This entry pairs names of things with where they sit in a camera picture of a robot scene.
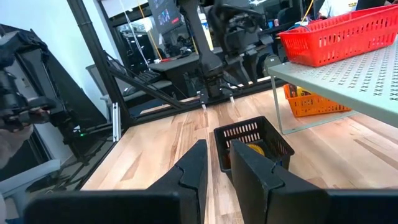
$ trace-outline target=computer screen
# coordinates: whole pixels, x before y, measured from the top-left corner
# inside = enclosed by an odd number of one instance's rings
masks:
[[[156,28],[161,34],[182,25],[181,14],[175,1],[149,0],[148,3]]]

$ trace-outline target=perforated shelf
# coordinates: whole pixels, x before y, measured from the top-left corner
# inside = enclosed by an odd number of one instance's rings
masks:
[[[398,128],[397,42],[319,68],[284,63],[269,74]]]

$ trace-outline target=yellow object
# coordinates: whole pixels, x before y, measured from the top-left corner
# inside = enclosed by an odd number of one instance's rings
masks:
[[[309,7],[308,7],[308,9],[307,9],[307,12],[305,13],[305,15],[304,15],[303,19],[301,20],[301,23],[300,23],[300,25],[303,25],[304,19],[306,18],[306,16],[307,16],[307,15],[308,15],[308,13],[310,12],[310,9],[311,9],[311,6],[312,6],[312,3],[313,3],[313,0],[311,1],[311,3],[310,3],[310,6],[309,6]]]
[[[297,96],[308,96],[311,95],[312,92],[302,88],[302,87],[297,87]]]
[[[136,0],[136,1],[137,1],[139,10],[141,11],[142,18],[145,19],[145,15],[144,15],[144,12],[142,11],[141,5],[138,3],[138,0]],[[149,33],[150,39],[152,40],[153,45],[155,46],[157,55],[158,55],[159,58],[162,60],[163,58],[162,58],[162,56],[160,56],[160,52],[159,52],[159,50],[157,49],[157,45],[156,45],[156,43],[155,43],[154,37],[152,36],[152,32],[151,32],[151,31],[148,31],[148,33]]]
[[[264,153],[264,151],[261,149],[260,146],[255,145],[255,144],[248,144],[248,146],[253,149],[254,151],[258,152],[259,154],[266,156],[266,154]]]
[[[201,26],[203,28],[203,31],[205,31],[207,44],[209,45],[210,50],[214,50],[213,42],[211,41],[211,35],[210,35],[210,30],[209,30],[209,27],[208,27],[208,23],[207,23],[206,14],[199,13],[199,19],[200,19],[200,23],[201,23]]]
[[[192,37],[192,43],[193,43],[193,47],[195,48],[195,52],[197,54],[199,54],[198,49],[197,49],[197,45],[195,44],[195,40],[193,39],[193,37]]]

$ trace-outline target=white wall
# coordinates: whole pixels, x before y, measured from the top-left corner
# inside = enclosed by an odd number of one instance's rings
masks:
[[[95,0],[83,0],[103,48],[120,58]],[[94,64],[66,0],[0,0],[0,23],[33,29],[89,99],[106,115],[101,93],[86,67]]]
[[[124,9],[128,10],[137,7],[139,4],[145,4],[148,2],[148,0],[102,0],[101,2],[105,8],[108,17],[110,18],[124,12],[120,2],[123,3]]]

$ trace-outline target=chair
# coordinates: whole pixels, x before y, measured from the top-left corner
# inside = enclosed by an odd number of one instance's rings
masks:
[[[118,63],[116,61],[112,60],[111,63],[112,63],[112,66],[114,68],[119,69],[123,73],[126,72],[123,68],[121,68],[118,65]],[[106,106],[107,106],[107,109],[108,109],[107,110],[108,111],[108,119],[110,119],[110,115],[111,115],[110,108],[112,106],[112,101],[111,101],[111,99],[110,99],[110,97],[108,95],[108,91],[105,88],[105,84],[104,84],[104,82],[103,82],[103,80],[102,80],[102,78],[100,76],[100,73],[99,73],[99,71],[98,71],[98,69],[97,69],[97,67],[95,65],[90,65],[90,66],[86,67],[86,69],[90,73],[91,77],[93,78],[94,82],[97,84],[97,86],[98,86],[98,88],[99,88],[99,90],[100,90],[100,92],[102,94],[101,100],[104,100],[105,103],[106,103]],[[147,97],[145,97],[145,96],[148,96],[148,95],[142,90],[139,90],[139,91],[136,91],[136,92],[131,93],[129,95],[126,95],[125,93],[131,87],[131,85],[126,83],[126,82],[124,82],[124,81],[122,81],[122,80],[120,80],[120,79],[118,79],[118,78],[115,78],[115,79],[116,79],[116,83],[118,84],[119,90],[120,90],[120,92],[123,95],[123,99],[127,103],[128,106],[129,105],[136,106],[136,105],[139,105],[139,104],[141,104],[141,103],[143,103],[143,102],[148,100]],[[166,88],[166,87],[172,87],[172,82],[170,82],[168,80],[160,80],[160,81],[157,81],[155,83],[151,83],[151,85],[148,85],[148,87],[153,89],[153,90],[155,90],[156,88],[157,89],[163,89],[163,88]]]
[[[52,172],[61,168],[61,161],[53,159],[37,167],[31,168],[14,177],[10,177],[0,182],[0,192],[4,198],[12,198],[17,208],[18,215],[21,217],[28,203],[26,189],[34,182],[44,178]]]

